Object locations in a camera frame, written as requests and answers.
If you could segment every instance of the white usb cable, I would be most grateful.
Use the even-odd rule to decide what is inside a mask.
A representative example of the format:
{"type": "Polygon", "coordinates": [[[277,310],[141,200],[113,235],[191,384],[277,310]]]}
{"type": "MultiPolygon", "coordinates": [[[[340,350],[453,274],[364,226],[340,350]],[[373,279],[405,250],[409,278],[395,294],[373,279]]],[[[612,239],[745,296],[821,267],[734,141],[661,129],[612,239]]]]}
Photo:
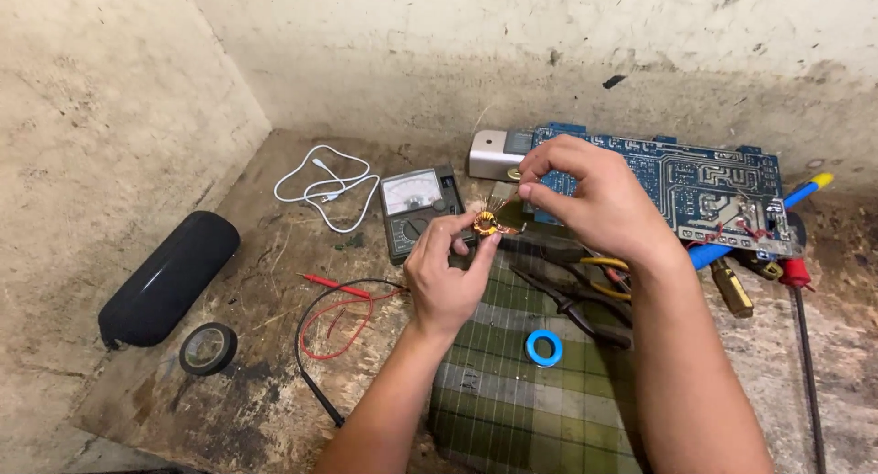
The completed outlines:
{"type": "Polygon", "coordinates": [[[350,233],[354,229],[357,229],[357,227],[359,227],[360,223],[363,221],[363,217],[366,216],[366,210],[369,209],[369,203],[372,201],[372,195],[374,195],[375,190],[379,188],[379,182],[381,181],[381,178],[378,175],[370,175],[369,169],[370,169],[369,163],[366,162],[365,160],[357,159],[357,157],[352,157],[352,156],[347,155],[347,154],[342,154],[341,152],[335,150],[335,148],[333,148],[327,144],[318,144],[317,146],[313,147],[311,149],[311,151],[308,152],[307,155],[305,155],[305,158],[302,159],[302,163],[298,167],[293,169],[290,174],[280,178],[280,180],[278,181],[278,184],[275,184],[275,198],[277,198],[278,200],[280,200],[282,202],[288,202],[288,203],[301,202],[302,200],[309,202],[317,208],[317,211],[321,212],[321,215],[323,216],[323,220],[327,223],[327,225],[329,226],[330,229],[332,229],[336,233],[342,233],[342,234],[350,233]],[[283,184],[284,181],[290,179],[291,177],[293,177],[293,175],[298,173],[301,170],[301,168],[304,167],[305,164],[308,162],[308,158],[311,157],[311,154],[313,154],[317,150],[320,150],[321,148],[326,148],[326,149],[330,150],[333,154],[340,155],[342,157],[345,157],[346,159],[352,159],[352,160],[356,160],[357,162],[362,162],[363,165],[366,165],[366,170],[364,170],[359,176],[341,178],[341,177],[336,176],[334,172],[329,170],[329,167],[327,167],[326,164],[324,164],[320,159],[313,159],[313,160],[311,160],[313,165],[316,165],[316,166],[320,167],[321,169],[327,171],[333,177],[333,179],[327,179],[325,181],[317,181],[317,182],[313,183],[311,186],[308,186],[307,188],[305,188],[304,194],[299,198],[281,198],[281,196],[278,194],[278,188],[280,188],[280,185],[283,184]],[[369,192],[369,196],[366,199],[366,204],[363,205],[363,211],[360,213],[360,218],[357,219],[357,222],[355,224],[353,224],[349,229],[339,229],[338,227],[335,227],[331,222],[329,222],[329,218],[327,217],[326,212],[323,211],[321,206],[318,203],[311,201],[312,198],[323,197],[323,200],[322,200],[323,203],[331,202],[331,201],[335,200],[335,198],[339,197],[345,191],[348,191],[349,189],[356,187],[357,184],[359,184],[363,181],[367,181],[369,179],[374,179],[375,184],[372,186],[372,189],[369,192]],[[315,186],[321,186],[323,184],[332,184],[334,182],[340,183],[342,185],[342,188],[336,189],[335,191],[327,191],[325,193],[308,194],[308,192],[311,191],[311,188],[314,188],[315,186]]]}

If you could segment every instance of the hand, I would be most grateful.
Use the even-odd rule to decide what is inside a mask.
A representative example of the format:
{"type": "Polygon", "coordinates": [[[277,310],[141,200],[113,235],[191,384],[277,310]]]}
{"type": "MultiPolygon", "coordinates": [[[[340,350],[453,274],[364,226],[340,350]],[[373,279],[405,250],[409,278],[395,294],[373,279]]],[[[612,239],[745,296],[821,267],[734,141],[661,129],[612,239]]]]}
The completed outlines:
{"type": "Polygon", "coordinates": [[[472,225],[476,213],[434,218],[403,265],[414,299],[413,322],[427,336],[453,339],[485,293],[499,234],[482,240],[466,272],[448,265],[452,245],[459,255],[469,252],[460,231],[472,225]]]}
{"type": "Polygon", "coordinates": [[[519,196],[558,218],[582,244],[629,264],[685,256],[622,155],[561,135],[531,150],[519,170],[519,196]],[[578,180],[573,197],[539,183],[553,169],[578,180]]]}

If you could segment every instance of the circuit board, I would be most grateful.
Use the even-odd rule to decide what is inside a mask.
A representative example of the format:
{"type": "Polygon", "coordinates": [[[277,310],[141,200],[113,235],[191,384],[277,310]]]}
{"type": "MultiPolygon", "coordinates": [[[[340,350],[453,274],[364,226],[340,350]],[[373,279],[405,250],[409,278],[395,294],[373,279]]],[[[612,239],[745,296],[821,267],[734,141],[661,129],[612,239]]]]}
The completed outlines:
{"type": "MultiPolygon", "coordinates": [[[[560,122],[537,126],[531,146],[560,134],[620,153],[681,239],[742,247],[761,258],[793,255],[777,157],[759,147],[731,151],[677,144],[669,137],[588,135],[585,126],[560,122]]],[[[576,179],[559,171],[541,182],[567,196],[577,187],[576,179]]],[[[533,213],[536,222],[560,224],[542,210],[533,213]]]]}

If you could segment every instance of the plaid cloth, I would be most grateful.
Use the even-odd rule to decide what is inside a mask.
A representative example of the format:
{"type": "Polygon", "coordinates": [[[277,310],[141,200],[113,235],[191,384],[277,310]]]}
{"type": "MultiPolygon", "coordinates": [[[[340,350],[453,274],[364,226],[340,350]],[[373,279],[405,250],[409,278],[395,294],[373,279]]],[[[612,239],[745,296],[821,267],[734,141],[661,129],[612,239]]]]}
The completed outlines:
{"type": "MultiPolygon", "coordinates": [[[[631,351],[598,347],[558,315],[554,301],[509,266],[556,280],[560,272],[525,243],[503,242],[485,296],[436,373],[428,428],[440,453],[488,474],[648,469],[631,351]],[[562,340],[564,354],[553,367],[537,367],[525,355],[524,341],[540,328],[562,340]]],[[[593,324],[621,327],[600,306],[580,310],[593,324]]],[[[540,341],[537,352],[548,356],[548,343],[540,341]]]]}

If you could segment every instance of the black wire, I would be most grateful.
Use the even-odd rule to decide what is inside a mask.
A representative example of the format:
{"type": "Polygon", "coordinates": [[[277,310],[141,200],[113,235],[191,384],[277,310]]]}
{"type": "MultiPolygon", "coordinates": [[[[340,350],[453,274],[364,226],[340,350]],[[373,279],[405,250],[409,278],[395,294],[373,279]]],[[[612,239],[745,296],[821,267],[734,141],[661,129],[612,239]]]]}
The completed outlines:
{"type": "Polygon", "coordinates": [[[332,421],[335,423],[335,427],[342,427],[342,425],[344,424],[344,418],[342,417],[342,414],[340,414],[338,412],[338,410],[335,409],[335,407],[332,405],[332,403],[329,402],[329,399],[327,399],[327,397],[325,395],[323,395],[323,392],[321,391],[320,387],[317,386],[317,384],[311,379],[311,377],[308,376],[307,373],[305,373],[305,367],[302,366],[302,358],[300,356],[300,350],[299,350],[300,335],[302,334],[302,326],[305,325],[305,320],[308,317],[308,313],[311,312],[311,310],[313,310],[313,307],[316,306],[317,303],[319,303],[321,299],[324,299],[326,296],[329,296],[330,294],[332,294],[336,290],[340,290],[343,287],[348,287],[349,285],[353,285],[355,283],[360,283],[360,282],[381,282],[381,283],[386,283],[387,285],[392,285],[393,287],[395,287],[397,289],[405,289],[406,288],[406,286],[400,285],[396,282],[390,282],[389,280],[385,280],[385,279],[373,279],[373,278],[357,279],[354,281],[339,284],[338,287],[333,287],[331,289],[328,289],[327,291],[323,292],[323,294],[320,294],[316,299],[314,299],[311,302],[311,304],[309,304],[308,307],[305,308],[305,311],[302,312],[302,318],[301,318],[301,320],[299,320],[299,326],[296,327],[296,335],[295,335],[295,338],[296,338],[295,347],[296,348],[294,350],[294,354],[296,356],[296,364],[299,366],[299,373],[302,375],[302,379],[305,380],[305,383],[308,385],[308,388],[310,388],[311,391],[313,392],[314,397],[316,397],[317,400],[320,401],[321,405],[323,405],[323,408],[326,410],[327,414],[329,414],[329,417],[332,418],[332,421]]]}
{"type": "Polygon", "coordinates": [[[796,313],[799,320],[799,336],[802,339],[802,359],[805,371],[805,385],[808,388],[808,402],[811,413],[811,429],[814,432],[814,454],[818,460],[818,474],[826,474],[826,454],[824,452],[823,429],[820,427],[820,408],[818,407],[818,387],[814,381],[814,362],[811,358],[811,345],[808,341],[808,324],[805,322],[805,305],[802,301],[802,288],[794,287],[796,313]]]}

